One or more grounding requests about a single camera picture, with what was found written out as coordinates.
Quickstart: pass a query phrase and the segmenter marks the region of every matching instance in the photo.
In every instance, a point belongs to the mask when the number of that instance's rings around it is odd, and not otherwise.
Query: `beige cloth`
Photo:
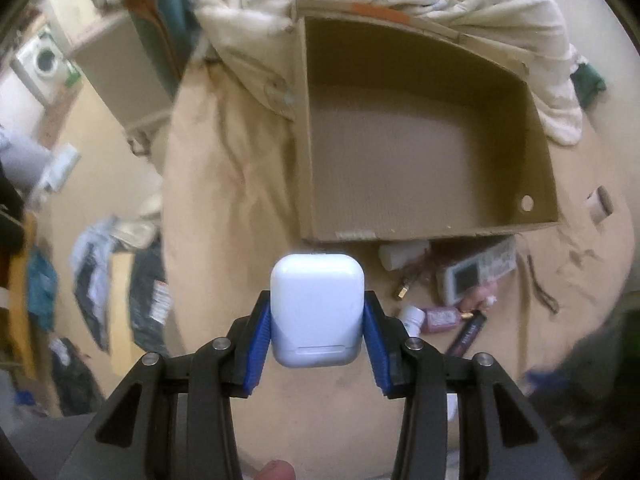
[[[584,120],[577,146],[550,144],[562,223],[528,240],[540,283],[561,305],[552,316],[530,296],[528,272],[500,280],[498,303],[470,354],[491,352],[514,378],[553,365],[607,316],[626,279],[634,236],[610,150]],[[164,184],[164,253],[175,315],[187,351],[224,335],[269,286],[271,267],[299,248],[290,123],[256,101],[220,65],[193,65],[177,98]],[[615,213],[595,227],[581,207],[599,185]],[[344,247],[361,264],[388,314],[397,276],[375,244]],[[405,303],[427,305],[414,286]],[[444,350],[454,333],[426,339]],[[247,400],[234,400],[239,449],[252,465],[289,460],[299,478],[366,478],[391,470],[401,400],[376,388],[363,348],[345,367],[289,370],[268,356]]]

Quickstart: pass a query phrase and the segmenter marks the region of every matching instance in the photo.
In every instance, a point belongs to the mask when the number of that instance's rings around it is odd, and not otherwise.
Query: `metal screw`
[[[419,337],[410,337],[404,342],[404,346],[409,350],[422,350],[424,342]]]
[[[487,352],[478,352],[476,355],[474,355],[474,359],[481,366],[491,366],[495,363],[494,356],[488,354]]]
[[[155,352],[149,352],[142,356],[142,364],[145,366],[153,366],[160,360],[160,355]]]
[[[228,337],[217,337],[212,344],[216,350],[226,350],[231,346],[231,341],[229,341]]]

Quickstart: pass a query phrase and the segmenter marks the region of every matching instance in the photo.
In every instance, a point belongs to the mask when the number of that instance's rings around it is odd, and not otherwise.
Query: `open cardboard box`
[[[399,12],[322,6],[332,8],[298,3],[296,16],[304,238],[506,234],[558,221],[521,65],[510,70],[481,55],[477,39]]]

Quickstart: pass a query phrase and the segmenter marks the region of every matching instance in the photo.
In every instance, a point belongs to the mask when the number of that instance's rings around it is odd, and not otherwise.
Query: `beige floor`
[[[56,333],[67,336],[90,357],[89,366],[108,394],[120,378],[111,372],[108,355],[96,346],[82,319],[68,258],[88,225],[111,214],[136,218],[142,201],[161,186],[161,178],[151,164],[129,151],[120,124],[86,80],[59,142],[73,144],[82,159],[62,192],[51,197],[40,215],[39,236],[49,241],[59,276]]]
[[[626,170],[628,202],[638,236],[640,107],[636,103],[640,97],[640,57],[603,0],[557,1],[567,19],[570,39],[607,80],[609,89],[589,115]],[[108,394],[118,377],[110,371],[108,356],[94,344],[82,320],[73,297],[68,256],[87,225],[110,214],[132,218],[161,180],[150,164],[129,152],[120,125],[87,81],[69,113],[60,141],[75,145],[82,160],[63,192],[52,197],[42,215],[41,234],[50,240],[53,264],[60,276],[56,331],[90,356],[98,383]],[[640,285],[640,270],[633,273],[631,282]]]

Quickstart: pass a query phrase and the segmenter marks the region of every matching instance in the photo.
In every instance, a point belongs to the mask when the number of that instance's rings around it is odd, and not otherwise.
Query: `white blanket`
[[[264,106],[289,118],[294,0],[201,0],[196,12],[224,63]],[[546,134],[575,144],[582,114],[570,80],[575,51],[554,0],[330,0],[433,20],[524,62]]]

